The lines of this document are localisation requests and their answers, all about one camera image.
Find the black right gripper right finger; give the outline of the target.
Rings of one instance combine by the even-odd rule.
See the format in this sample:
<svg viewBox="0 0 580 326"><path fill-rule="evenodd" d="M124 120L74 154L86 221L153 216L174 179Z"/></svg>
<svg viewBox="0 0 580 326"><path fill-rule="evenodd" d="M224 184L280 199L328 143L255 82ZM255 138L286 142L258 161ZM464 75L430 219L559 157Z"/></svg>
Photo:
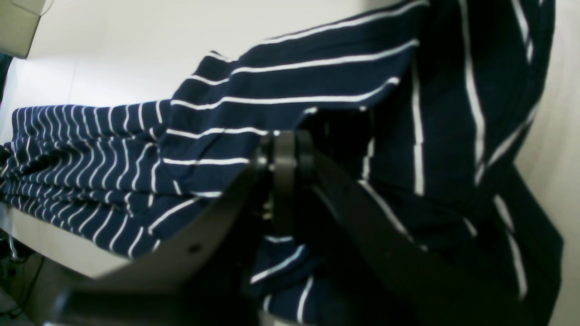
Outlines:
<svg viewBox="0 0 580 326"><path fill-rule="evenodd" d="M331 270L346 326L532 326L525 306L491 283L413 244L383 216L360 183L295 134L295 231Z"/></svg>

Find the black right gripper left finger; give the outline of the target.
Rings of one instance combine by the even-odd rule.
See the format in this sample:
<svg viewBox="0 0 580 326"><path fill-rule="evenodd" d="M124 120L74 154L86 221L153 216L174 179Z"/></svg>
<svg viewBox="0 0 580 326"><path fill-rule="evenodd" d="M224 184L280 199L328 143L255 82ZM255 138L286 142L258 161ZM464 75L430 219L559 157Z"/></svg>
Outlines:
<svg viewBox="0 0 580 326"><path fill-rule="evenodd" d="M270 229L265 204L281 200L281 235L292 231L294 132L261 139L250 163L193 222L151 254L64 291L48 326L259 326L249 289Z"/></svg>

